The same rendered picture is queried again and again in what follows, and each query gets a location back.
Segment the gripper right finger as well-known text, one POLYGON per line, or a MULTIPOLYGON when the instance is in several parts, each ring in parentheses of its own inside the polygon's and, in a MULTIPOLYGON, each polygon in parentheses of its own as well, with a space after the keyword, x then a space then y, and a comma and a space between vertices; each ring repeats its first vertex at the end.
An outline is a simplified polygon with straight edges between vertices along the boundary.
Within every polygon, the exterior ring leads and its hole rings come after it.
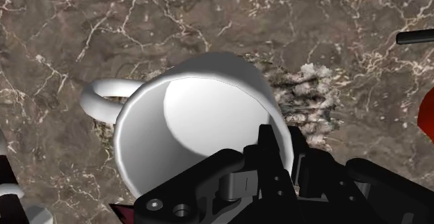
POLYGON ((299 198, 323 216, 319 224, 434 224, 434 191, 367 159, 338 163, 331 153, 310 147, 298 127, 289 128, 299 198))

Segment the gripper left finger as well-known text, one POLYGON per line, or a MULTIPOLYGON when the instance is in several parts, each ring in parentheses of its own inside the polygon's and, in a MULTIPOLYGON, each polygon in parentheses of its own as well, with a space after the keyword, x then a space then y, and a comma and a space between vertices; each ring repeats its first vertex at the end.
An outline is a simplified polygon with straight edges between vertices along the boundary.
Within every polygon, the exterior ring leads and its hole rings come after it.
POLYGON ((242 152, 220 150, 139 197, 134 224, 212 224, 244 198, 253 201, 228 224, 293 220, 296 195, 270 125, 242 152))

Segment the white mug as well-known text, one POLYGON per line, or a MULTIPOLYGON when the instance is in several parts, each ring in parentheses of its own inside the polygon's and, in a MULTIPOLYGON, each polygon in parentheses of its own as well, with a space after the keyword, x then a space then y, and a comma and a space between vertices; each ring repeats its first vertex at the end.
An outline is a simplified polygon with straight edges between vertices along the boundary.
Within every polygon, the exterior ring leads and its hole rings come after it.
POLYGON ((189 58, 149 81, 99 79, 79 99, 90 117, 114 126, 115 162, 135 197, 213 153, 256 143, 272 126, 291 170, 291 134, 261 71, 229 52, 189 58))

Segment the dark red pointed object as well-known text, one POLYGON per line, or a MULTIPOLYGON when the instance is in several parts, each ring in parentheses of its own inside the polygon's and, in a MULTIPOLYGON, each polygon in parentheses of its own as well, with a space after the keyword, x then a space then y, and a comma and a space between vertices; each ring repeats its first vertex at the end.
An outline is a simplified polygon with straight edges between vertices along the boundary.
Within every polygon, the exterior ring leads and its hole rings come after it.
POLYGON ((134 224, 134 206, 110 204, 109 205, 122 224, 134 224))

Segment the red round object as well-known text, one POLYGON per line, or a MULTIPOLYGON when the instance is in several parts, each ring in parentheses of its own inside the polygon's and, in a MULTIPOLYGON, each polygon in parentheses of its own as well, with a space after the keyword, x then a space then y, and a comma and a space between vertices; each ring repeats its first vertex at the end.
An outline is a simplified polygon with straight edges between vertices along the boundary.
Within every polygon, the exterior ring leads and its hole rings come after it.
POLYGON ((417 126, 434 141, 434 87, 426 93, 421 101, 417 126))

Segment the black rod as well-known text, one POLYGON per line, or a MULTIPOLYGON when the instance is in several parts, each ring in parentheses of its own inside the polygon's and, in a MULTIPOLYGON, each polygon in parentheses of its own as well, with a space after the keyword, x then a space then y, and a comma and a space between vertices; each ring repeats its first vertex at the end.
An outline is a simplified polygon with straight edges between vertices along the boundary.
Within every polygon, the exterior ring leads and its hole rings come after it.
POLYGON ((396 44, 409 45, 424 42, 434 42, 434 29, 405 31, 397 33, 396 44))

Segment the grey rounded object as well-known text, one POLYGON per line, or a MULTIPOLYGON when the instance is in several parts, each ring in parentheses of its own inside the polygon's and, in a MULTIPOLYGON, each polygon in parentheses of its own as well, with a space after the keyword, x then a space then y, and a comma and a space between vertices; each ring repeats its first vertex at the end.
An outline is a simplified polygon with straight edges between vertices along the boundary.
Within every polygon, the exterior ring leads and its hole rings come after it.
POLYGON ((54 224, 54 217, 51 212, 38 205, 32 205, 25 209, 29 224, 54 224))

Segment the black object with white bands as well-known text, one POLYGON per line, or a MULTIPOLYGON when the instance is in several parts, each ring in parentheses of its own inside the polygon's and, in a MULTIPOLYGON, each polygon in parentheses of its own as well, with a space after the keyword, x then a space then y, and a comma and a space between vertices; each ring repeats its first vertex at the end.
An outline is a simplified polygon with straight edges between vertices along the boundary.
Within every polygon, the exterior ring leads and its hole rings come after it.
POLYGON ((24 196, 8 157, 8 142, 0 130, 0 224, 29 224, 20 198, 24 196))

